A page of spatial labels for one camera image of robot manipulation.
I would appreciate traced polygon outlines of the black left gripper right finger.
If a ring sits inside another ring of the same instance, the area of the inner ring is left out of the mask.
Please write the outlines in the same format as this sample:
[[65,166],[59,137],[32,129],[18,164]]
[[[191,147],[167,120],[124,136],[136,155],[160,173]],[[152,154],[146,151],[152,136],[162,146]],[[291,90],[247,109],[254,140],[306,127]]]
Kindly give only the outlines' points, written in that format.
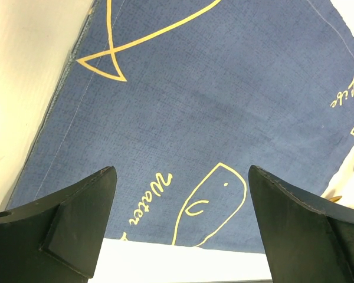
[[273,282],[354,282],[354,209],[259,166],[248,182]]

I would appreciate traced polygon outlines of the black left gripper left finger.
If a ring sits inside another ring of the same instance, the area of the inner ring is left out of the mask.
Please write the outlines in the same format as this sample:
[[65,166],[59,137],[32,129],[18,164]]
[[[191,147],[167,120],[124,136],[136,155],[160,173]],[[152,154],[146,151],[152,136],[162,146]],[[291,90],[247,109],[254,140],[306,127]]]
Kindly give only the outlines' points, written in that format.
[[114,167],[0,212],[0,282],[87,282],[116,190]]

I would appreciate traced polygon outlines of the blue cloth placemat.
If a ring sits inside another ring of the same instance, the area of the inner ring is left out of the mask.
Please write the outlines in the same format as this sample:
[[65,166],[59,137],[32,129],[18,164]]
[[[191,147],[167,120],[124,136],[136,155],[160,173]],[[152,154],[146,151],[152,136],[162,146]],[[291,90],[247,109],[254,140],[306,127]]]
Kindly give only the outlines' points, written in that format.
[[96,1],[9,207],[113,166],[108,238],[262,253],[249,168],[321,195],[353,145],[331,1]]

